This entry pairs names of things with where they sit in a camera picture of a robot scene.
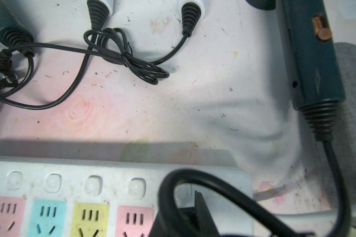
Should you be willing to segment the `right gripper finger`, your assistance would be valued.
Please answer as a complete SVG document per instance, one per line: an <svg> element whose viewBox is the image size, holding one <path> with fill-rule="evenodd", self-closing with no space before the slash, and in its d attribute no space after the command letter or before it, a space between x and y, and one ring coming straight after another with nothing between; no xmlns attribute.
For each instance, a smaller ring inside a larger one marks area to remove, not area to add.
<svg viewBox="0 0 356 237"><path fill-rule="evenodd" d="M195 191L194 206L178 208L185 222L199 232L201 237L219 237L220 233L212 218L210 210L203 195ZM182 235L173 233L172 228L164 229L160 211L152 225L149 237L181 237Z"/></svg>

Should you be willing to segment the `dark teal round hair dryer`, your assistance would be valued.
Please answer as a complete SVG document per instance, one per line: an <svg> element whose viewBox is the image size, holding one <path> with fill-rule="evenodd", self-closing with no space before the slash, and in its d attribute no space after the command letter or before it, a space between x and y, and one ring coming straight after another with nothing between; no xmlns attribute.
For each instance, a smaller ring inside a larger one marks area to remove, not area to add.
<svg viewBox="0 0 356 237"><path fill-rule="evenodd" d="M346 97L324 2L248 4L276 11L293 108L304 116L316 141L331 142Z"/></svg>

